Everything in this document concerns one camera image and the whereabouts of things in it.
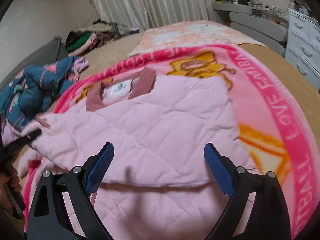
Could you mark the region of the pink quilted jacket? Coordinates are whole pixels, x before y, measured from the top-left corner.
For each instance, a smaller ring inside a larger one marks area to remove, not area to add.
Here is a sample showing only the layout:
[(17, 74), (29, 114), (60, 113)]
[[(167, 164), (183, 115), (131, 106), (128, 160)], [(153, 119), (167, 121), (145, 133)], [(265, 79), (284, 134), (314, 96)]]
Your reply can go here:
[(204, 159), (212, 143), (221, 155), (249, 171), (257, 167), (240, 141), (224, 80), (155, 75), (145, 69), (131, 82), (148, 93), (108, 105), (100, 87), (63, 114), (29, 123), (41, 128), (21, 158), (24, 176), (38, 160), (31, 189), (44, 171), (68, 171), (114, 145), (114, 159), (95, 200), (95, 210), (115, 239), (204, 239), (228, 197)]

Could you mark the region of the pile of folded clothes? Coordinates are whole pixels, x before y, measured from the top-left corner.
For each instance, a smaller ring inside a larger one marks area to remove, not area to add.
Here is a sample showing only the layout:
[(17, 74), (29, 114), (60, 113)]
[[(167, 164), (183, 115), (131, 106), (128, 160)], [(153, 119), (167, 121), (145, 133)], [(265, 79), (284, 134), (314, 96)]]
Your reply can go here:
[(71, 31), (65, 40), (65, 48), (69, 56), (82, 56), (118, 39), (120, 32), (116, 23), (98, 20), (88, 27)]

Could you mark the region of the pink cartoon fleece blanket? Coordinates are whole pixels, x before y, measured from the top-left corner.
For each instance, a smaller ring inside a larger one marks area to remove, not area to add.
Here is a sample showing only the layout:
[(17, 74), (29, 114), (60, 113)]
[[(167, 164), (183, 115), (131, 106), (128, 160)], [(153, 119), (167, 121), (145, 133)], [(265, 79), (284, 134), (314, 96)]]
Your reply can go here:
[(237, 46), (118, 62), (33, 128), (29, 239), (295, 239), (319, 222), (308, 121)]

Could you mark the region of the navy flamingo print duvet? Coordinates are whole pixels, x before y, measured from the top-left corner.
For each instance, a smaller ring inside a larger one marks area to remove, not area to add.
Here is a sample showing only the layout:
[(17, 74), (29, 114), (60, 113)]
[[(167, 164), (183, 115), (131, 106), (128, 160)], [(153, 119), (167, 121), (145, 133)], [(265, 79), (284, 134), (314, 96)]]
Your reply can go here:
[(14, 129), (22, 131), (78, 80), (75, 62), (76, 57), (71, 56), (20, 71), (1, 92), (1, 115)]

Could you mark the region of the white drawer cabinet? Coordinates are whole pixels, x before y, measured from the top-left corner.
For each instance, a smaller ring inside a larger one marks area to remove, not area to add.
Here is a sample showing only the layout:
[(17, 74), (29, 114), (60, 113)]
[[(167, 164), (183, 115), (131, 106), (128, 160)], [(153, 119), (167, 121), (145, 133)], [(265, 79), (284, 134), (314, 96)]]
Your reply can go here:
[(319, 91), (319, 23), (314, 18), (289, 9), (285, 59)]

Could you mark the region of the tan bed sheet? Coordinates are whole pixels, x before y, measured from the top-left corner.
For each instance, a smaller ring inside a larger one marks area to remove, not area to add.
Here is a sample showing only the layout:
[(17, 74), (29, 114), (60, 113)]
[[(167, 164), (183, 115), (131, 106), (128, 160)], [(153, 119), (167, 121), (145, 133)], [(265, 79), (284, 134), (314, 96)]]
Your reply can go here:
[[(259, 45), (213, 43), (175, 47), (127, 57), (140, 34), (89, 54), (95, 74), (72, 85), (53, 114), (63, 114), (100, 87), (108, 105), (151, 88), (131, 82), (145, 69), (155, 75), (205, 79), (221, 77), (228, 89), (240, 141), (260, 174), (272, 171), (281, 183), (297, 188), (319, 180), (319, 94), (292, 64)], [(33, 180), (40, 162), (33, 160), (22, 177)]]

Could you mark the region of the grey cluttered shelf desk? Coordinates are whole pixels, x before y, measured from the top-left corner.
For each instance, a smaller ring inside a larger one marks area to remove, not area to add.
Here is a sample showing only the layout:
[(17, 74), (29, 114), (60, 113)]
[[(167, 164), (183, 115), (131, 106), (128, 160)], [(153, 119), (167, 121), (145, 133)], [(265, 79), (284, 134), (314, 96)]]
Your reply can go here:
[(212, 8), (217, 22), (257, 40), (280, 56), (285, 56), (289, 22), (287, 16), (283, 16), (278, 10), (271, 9), (255, 14), (250, 4), (230, 1), (214, 1)]

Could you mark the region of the peach patterned blanket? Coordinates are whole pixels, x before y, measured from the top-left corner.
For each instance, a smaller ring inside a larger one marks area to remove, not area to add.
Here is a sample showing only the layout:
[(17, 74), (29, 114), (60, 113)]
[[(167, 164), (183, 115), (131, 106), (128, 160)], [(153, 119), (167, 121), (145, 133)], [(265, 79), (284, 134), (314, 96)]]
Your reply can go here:
[(163, 49), (195, 47), (213, 43), (264, 45), (223, 24), (213, 21), (191, 21), (146, 30), (139, 45), (128, 55), (136, 56)]

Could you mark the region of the beige striped curtain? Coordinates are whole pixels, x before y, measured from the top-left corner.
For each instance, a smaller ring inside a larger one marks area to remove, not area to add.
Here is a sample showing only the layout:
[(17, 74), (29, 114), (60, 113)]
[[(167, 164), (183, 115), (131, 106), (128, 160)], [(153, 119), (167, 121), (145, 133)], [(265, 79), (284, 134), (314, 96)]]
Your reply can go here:
[(92, 0), (100, 18), (123, 31), (208, 19), (205, 0)]

